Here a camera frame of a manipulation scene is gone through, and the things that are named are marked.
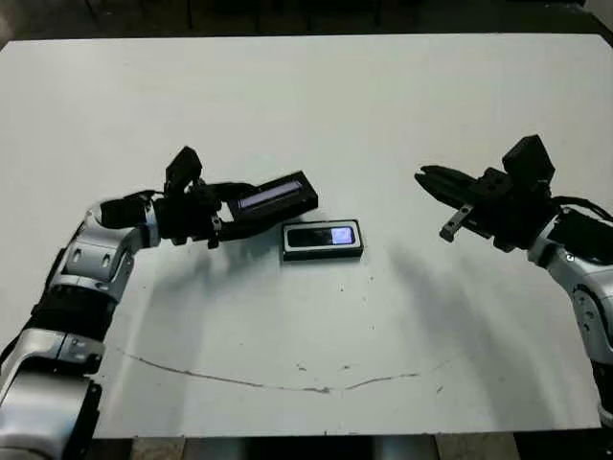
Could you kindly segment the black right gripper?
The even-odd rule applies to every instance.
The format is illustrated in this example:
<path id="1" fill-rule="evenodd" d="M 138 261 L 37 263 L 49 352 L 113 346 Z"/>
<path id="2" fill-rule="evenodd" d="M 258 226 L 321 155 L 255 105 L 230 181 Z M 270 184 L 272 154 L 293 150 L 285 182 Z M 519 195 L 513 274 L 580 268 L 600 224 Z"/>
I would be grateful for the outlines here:
<path id="1" fill-rule="evenodd" d="M 428 194 L 456 209 L 440 231 L 447 242 L 453 242 L 464 228 L 492 239 L 502 251 L 527 249 L 555 214 L 547 175 L 516 175 L 487 168 L 474 178 L 452 168 L 427 165 L 414 177 Z"/>

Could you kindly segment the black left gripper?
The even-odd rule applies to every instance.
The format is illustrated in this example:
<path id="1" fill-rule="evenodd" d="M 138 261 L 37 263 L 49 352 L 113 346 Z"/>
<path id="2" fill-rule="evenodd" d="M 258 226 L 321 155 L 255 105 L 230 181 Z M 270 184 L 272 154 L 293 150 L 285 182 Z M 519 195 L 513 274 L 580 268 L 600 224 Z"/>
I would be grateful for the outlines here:
<path id="1" fill-rule="evenodd" d="M 218 216 L 224 202 L 257 190 L 246 182 L 207 184 L 203 179 L 167 179 L 162 197 L 153 202 L 158 236 L 174 245 L 192 240 L 206 242 L 209 249 L 215 249 L 219 241 L 244 240 L 262 234 L 281 221 L 273 218 L 226 221 Z"/>

